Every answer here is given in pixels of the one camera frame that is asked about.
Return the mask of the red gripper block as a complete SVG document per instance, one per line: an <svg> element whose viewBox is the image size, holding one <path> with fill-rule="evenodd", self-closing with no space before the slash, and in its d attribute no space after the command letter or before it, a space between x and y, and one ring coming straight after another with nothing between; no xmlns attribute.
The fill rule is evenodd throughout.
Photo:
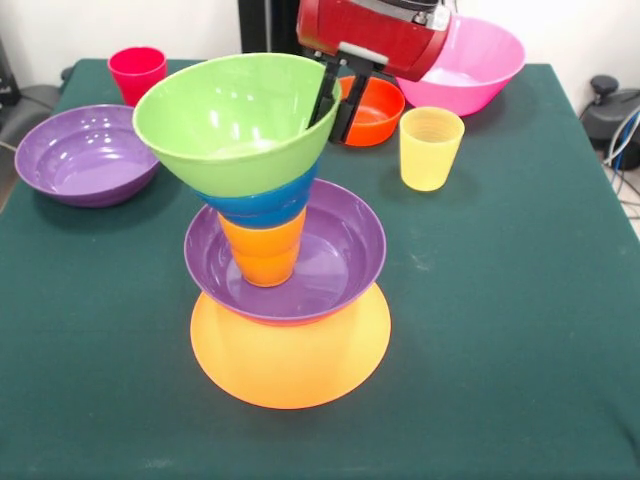
<svg viewBox="0 0 640 480"><path fill-rule="evenodd" d="M450 9L442 1L300 2L299 43L332 57L327 59L309 124L315 125L336 103L333 88L344 58L364 59L387 74L416 81L435 64L449 29ZM357 74L340 101L334 143L346 142L368 81L368 74Z"/></svg>

